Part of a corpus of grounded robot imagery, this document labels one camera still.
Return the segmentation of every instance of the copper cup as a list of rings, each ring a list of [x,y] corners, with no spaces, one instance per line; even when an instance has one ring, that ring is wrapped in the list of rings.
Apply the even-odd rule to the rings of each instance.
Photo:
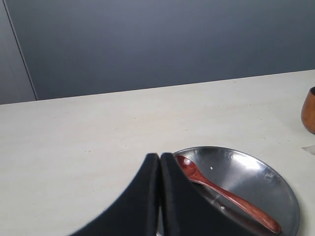
[[[306,96],[301,117],[307,130],[315,134],[315,87],[311,88]]]

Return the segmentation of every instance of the black object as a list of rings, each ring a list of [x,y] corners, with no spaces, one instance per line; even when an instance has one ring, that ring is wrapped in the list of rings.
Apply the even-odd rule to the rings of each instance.
[[[197,192],[173,154],[164,153],[160,162],[164,236],[254,236]]]
[[[148,154],[122,195],[72,236],[155,236],[160,180],[158,155]]]

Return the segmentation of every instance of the white table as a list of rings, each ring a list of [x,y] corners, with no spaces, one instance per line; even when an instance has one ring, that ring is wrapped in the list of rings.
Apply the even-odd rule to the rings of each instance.
[[[223,146],[275,168],[315,235],[315,70],[0,106],[0,235],[64,236],[126,188],[148,152]]]

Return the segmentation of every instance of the metal plate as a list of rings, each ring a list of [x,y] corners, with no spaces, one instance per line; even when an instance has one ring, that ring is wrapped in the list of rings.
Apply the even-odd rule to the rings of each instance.
[[[174,154],[190,159],[210,181],[273,217],[283,231],[279,236],[296,236],[300,224],[297,199],[287,182],[270,166],[248,154],[224,147],[192,147]],[[274,235],[220,194],[194,185],[210,204],[254,234]],[[161,224],[159,232],[163,235]]]

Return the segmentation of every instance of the wooden spoon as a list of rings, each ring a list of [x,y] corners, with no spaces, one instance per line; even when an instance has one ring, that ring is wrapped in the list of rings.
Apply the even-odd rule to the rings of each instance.
[[[275,234],[281,233],[280,225],[273,218],[267,215],[265,212],[258,209],[254,205],[250,204],[246,200],[210,182],[207,178],[203,176],[203,174],[199,171],[198,167],[188,158],[181,155],[176,155],[175,157],[180,167],[182,168],[182,170],[184,171],[184,173],[186,174],[186,176],[188,177],[190,181],[203,184],[213,189],[214,191],[218,192],[219,194],[221,194],[222,196],[224,196],[225,198],[233,202],[240,209],[245,211],[247,214],[249,214],[252,218],[258,221],[264,227],[269,229],[271,232]]]

